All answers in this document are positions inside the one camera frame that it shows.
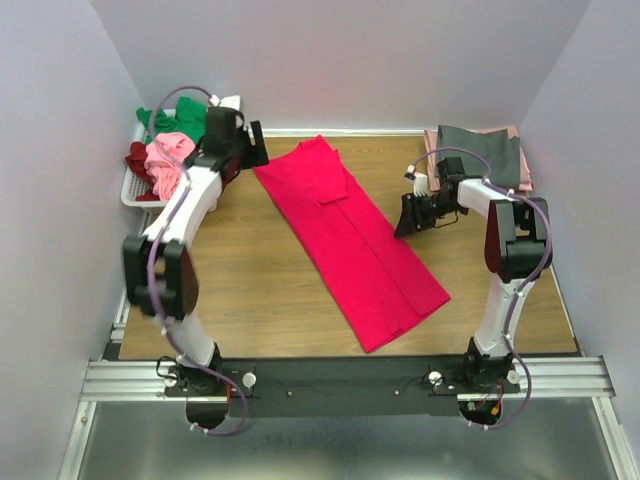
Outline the crimson red t shirt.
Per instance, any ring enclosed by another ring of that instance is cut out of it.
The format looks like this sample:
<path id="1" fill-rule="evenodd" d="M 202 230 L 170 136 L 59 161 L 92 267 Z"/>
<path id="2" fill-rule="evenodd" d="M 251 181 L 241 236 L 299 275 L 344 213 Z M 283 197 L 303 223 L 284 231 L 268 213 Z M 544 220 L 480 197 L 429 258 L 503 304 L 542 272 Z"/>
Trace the crimson red t shirt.
<path id="1" fill-rule="evenodd" d="M 323 137 L 254 172 L 365 352 L 408 333 L 450 301 Z"/>

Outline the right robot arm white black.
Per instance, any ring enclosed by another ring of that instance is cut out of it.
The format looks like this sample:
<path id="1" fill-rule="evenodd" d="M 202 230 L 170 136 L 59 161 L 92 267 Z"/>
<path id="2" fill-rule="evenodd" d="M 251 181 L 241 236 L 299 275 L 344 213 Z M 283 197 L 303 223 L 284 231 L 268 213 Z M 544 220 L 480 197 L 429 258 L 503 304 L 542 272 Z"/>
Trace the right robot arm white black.
<path id="1" fill-rule="evenodd" d="M 506 380 L 517 358 L 514 337 L 527 296 L 552 261 L 547 202 L 529 199 L 490 179 L 466 174 L 462 159 L 448 157 L 444 178 L 434 193 L 429 178 L 409 164 L 404 177 L 412 191 L 401 199 L 394 236 L 406 237 L 437 226 L 449 213 L 474 211 L 486 220 L 484 261 L 490 289 L 481 324 L 469 342 L 462 364 L 445 379 L 470 391 L 487 391 Z"/>

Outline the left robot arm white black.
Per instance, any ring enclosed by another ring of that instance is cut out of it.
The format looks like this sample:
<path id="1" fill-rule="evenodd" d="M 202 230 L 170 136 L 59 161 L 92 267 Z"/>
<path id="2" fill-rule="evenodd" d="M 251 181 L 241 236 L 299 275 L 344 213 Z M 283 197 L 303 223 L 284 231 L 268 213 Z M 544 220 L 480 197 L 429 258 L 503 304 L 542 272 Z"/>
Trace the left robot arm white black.
<path id="1" fill-rule="evenodd" d="M 153 223 L 122 244 L 129 302 L 152 317 L 175 352 L 188 384 L 201 395 L 235 383 L 220 370 L 219 348 L 196 313 L 199 284 L 190 247 L 205 215 L 244 170 L 269 159 L 258 121 L 246 122 L 234 107 L 212 105 L 205 132 L 184 159 L 169 154 L 179 183 Z"/>

